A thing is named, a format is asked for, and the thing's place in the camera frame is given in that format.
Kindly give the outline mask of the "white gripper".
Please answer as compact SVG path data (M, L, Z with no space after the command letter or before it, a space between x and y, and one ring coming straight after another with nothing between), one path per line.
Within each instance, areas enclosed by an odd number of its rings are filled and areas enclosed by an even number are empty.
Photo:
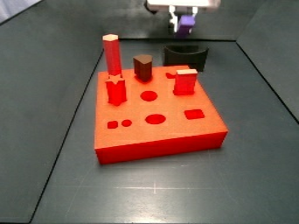
M215 11L220 7L220 0L145 0L149 11L168 11L173 33L177 32L179 18L175 10L184 12L191 8L191 15L196 17L199 10Z

